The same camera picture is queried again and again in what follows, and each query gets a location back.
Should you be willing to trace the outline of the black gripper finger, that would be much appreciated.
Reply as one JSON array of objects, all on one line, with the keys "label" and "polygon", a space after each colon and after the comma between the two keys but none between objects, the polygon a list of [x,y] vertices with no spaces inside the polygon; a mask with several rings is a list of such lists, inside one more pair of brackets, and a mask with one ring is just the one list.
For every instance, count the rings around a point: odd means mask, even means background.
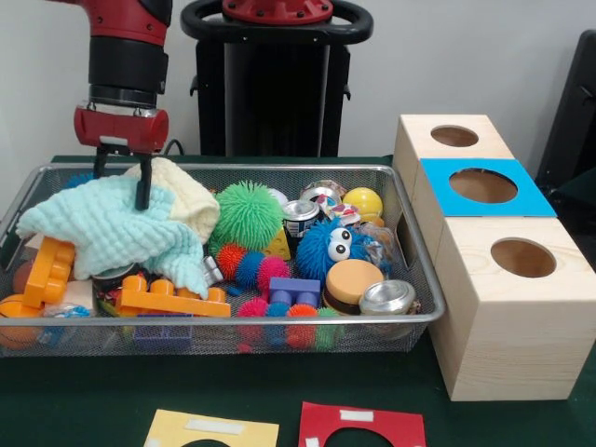
[{"label": "black gripper finger", "polygon": [[151,181],[152,181],[152,156],[143,154],[138,155],[141,171],[141,178],[137,183],[135,208],[137,210],[147,210],[149,208]]},{"label": "black gripper finger", "polygon": [[100,179],[104,175],[105,165],[109,156],[109,146],[101,144],[97,147],[93,166],[93,178]]}]

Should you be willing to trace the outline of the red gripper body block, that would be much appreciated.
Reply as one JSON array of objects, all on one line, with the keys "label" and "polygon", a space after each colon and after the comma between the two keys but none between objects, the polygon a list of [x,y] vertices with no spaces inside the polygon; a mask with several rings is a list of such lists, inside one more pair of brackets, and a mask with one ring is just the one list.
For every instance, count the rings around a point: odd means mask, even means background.
[{"label": "red gripper body block", "polygon": [[102,143],[126,146],[135,154],[159,152],[168,137],[166,111],[151,111],[149,116],[114,115],[77,107],[74,131],[83,145],[99,147]]}]

